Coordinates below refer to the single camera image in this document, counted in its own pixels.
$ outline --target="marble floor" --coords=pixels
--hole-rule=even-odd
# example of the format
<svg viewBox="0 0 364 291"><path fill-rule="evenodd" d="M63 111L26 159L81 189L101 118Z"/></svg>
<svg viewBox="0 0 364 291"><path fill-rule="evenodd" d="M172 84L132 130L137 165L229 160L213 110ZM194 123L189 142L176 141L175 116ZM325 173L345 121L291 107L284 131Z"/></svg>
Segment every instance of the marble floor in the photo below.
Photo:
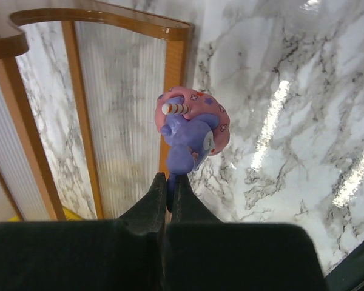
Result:
<svg viewBox="0 0 364 291"><path fill-rule="evenodd" d="M188 85L231 117L197 196L223 221L302 226L329 273L364 240L364 0L109 2L196 25Z"/></svg>

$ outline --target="toy ear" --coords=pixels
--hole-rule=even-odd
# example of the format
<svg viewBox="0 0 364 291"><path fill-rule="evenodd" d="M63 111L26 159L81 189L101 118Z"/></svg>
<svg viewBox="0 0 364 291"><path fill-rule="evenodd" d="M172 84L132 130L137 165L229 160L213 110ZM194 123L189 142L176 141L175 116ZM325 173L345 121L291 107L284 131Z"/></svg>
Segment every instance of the toy ear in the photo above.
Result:
<svg viewBox="0 0 364 291"><path fill-rule="evenodd" d="M193 170L194 158L186 145L176 144L169 150L166 165L170 173L185 175Z"/></svg>
<svg viewBox="0 0 364 291"><path fill-rule="evenodd" d="M220 119L218 118L218 116L211 113L202 113L192 118L192 121L193 120L203 121L207 123L211 129L215 129L220 124Z"/></svg>

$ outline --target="toy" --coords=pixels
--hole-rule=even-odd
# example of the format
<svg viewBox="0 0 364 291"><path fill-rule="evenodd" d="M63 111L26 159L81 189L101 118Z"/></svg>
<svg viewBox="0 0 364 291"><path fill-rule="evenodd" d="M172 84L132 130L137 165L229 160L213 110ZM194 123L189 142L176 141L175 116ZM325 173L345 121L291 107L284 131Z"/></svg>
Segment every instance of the toy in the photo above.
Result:
<svg viewBox="0 0 364 291"><path fill-rule="evenodd" d="M174 87L159 96L155 111L158 132L171 148L167 155L168 203L172 210L177 175L198 170L208 155L216 155L229 142L229 116L206 93Z"/></svg>

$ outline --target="yellow object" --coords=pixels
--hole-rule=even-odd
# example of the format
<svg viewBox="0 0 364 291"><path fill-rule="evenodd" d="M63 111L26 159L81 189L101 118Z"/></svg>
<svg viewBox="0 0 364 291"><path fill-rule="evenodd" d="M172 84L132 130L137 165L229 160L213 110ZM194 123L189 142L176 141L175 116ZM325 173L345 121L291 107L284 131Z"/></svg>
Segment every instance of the yellow object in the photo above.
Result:
<svg viewBox="0 0 364 291"><path fill-rule="evenodd" d="M74 212L72 212L71 210L67 209L64 206L63 206L63 212L65 213L66 220L68 220L68 221L84 220L82 217L78 216L77 214L75 214ZM16 221L19 221L19 218L17 216L15 216L15 217L11 218L9 221L16 222Z"/></svg>

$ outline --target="purple star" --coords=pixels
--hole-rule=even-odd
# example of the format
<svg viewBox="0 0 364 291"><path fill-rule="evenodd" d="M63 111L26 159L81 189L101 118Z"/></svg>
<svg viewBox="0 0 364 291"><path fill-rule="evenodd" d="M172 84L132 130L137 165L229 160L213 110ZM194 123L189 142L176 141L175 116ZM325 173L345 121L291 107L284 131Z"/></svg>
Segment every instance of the purple star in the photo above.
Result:
<svg viewBox="0 0 364 291"><path fill-rule="evenodd" d="M210 97L205 98L205 103L209 104L209 105L212 105L212 103L213 103L212 98L210 98Z"/></svg>

